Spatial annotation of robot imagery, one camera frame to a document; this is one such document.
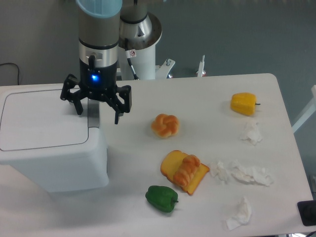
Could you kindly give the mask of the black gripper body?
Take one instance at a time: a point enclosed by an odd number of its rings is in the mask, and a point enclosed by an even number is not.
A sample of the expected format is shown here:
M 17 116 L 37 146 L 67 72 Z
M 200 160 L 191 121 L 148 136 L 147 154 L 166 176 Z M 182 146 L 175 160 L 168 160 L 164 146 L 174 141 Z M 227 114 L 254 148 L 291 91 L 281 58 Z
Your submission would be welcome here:
M 89 98 L 97 101 L 113 100 L 117 98 L 117 64 L 108 67 L 90 67 L 79 61 L 80 67 L 80 98 Z

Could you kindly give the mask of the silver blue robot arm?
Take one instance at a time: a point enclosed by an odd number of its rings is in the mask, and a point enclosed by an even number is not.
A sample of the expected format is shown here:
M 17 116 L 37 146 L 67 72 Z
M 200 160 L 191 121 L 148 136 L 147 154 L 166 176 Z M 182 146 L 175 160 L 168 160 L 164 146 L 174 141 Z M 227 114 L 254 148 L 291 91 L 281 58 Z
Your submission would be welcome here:
M 120 23 L 138 26 L 148 13 L 136 0 L 78 0 L 80 77 L 69 74 L 61 100 L 74 104 L 81 115 L 81 100 L 106 102 L 115 111 L 115 124 L 131 109 L 131 86 L 117 86 Z

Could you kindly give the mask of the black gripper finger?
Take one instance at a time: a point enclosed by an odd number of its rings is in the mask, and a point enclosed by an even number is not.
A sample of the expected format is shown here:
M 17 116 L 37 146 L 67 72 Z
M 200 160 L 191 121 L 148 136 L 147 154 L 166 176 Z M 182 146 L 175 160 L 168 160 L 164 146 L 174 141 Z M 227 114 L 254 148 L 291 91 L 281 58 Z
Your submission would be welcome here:
M 71 89 L 75 88 L 77 85 L 79 86 L 79 90 L 71 92 Z M 81 115 L 83 112 L 81 100 L 84 98 L 86 98 L 86 90 L 81 88 L 80 80 L 73 74 L 68 74 L 62 87 L 60 99 L 73 103 L 77 114 Z
M 109 87 L 106 91 L 105 102 L 115 111 L 115 124 L 119 123 L 119 118 L 124 113 L 129 113 L 132 106 L 131 86 L 124 85 Z

